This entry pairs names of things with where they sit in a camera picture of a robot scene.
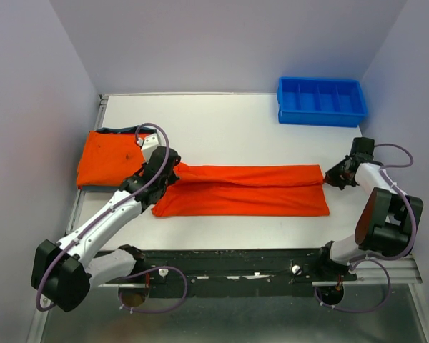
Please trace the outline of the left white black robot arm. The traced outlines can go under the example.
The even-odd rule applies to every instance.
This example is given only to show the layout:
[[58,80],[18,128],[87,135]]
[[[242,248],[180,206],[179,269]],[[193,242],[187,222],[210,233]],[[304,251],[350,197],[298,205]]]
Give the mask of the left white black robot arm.
[[168,186],[177,182],[174,168],[180,160],[175,150],[158,146],[91,219],[59,241],[46,239],[36,248],[31,286],[37,291],[39,311],[45,311],[41,305],[43,297],[52,306],[70,312],[96,286],[123,277],[128,282],[137,282],[143,277],[144,265],[137,248],[124,245],[103,257],[97,253],[123,226],[155,205]]

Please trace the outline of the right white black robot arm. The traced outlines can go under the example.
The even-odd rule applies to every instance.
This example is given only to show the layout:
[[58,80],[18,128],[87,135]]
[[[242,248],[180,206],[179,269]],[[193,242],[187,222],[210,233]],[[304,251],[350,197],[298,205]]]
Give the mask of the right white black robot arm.
[[364,259],[393,261],[411,253],[423,201],[404,192],[388,175],[389,165],[376,161],[373,139],[353,139],[350,153],[325,173],[324,182],[343,190],[362,187],[368,200],[353,235],[320,249],[315,273],[324,280]]

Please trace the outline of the orange t shirt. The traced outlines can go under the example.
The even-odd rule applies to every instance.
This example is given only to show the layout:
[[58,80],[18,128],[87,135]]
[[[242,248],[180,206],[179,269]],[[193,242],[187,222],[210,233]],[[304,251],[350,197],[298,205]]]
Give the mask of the orange t shirt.
[[330,210],[318,165],[190,166],[152,208],[155,217],[325,217]]

